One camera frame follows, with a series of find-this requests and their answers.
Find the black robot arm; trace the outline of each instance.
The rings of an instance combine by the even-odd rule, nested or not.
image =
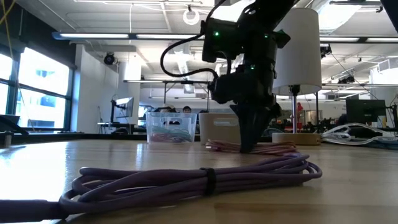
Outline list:
[[[201,31],[191,39],[182,40],[168,47],[161,56],[160,63],[167,51],[193,39],[205,35],[202,60],[216,62],[217,58],[227,61],[244,54],[243,64],[235,72],[218,76],[207,68],[214,80],[208,85],[211,99],[218,103],[233,101],[232,110],[239,118],[241,129],[241,152],[251,152],[272,118],[280,116],[280,107],[272,94],[272,85],[277,74],[275,59],[278,48],[284,47],[290,40],[282,30],[274,32],[279,22],[300,0],[256,0],[246,6],[236,22],[212,18],[214,10],[222,5],[221,0],[201,22]],[[173,77],[193,75],[197,70],[176,75],[163,71]]]

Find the wooden table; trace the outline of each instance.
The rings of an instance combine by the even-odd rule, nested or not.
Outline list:
[[[169,208],[74,216],[67,222],[398,223],[397,151],[322,145],[301,147],[300,152],[310,154],[310,161],[323,169],[321,179],[302,187],[224,194]],[[0,198],[58,200],[83,166],[196,169],[241,166],[263,158],[208,152],[198,143],[147,145],[135,141],[90,140],[13,146],[0,149]]]

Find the security camera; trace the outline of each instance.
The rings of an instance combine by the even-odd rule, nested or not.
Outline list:
[[[104,58],[104,63],[106,65],[114,65],[116,63],[116,59],[114,57],[114,52],[106,53],[106,56]]]

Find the wooden block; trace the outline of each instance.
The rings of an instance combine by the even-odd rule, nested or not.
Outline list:
[[[318,146],[321,144],[320,134],[307,133],[272,133],[272,142],[294,142],[298,146]]]

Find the black cable tie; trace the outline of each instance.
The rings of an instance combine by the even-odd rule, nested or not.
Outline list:
[[[207,184],[204,196],[211,196],[214,194],[214,191],[216,190],[216,182],[217,182],[216,172],[213,168],[202,167],[200,169],[206,171],[206,176],[207,176]]]

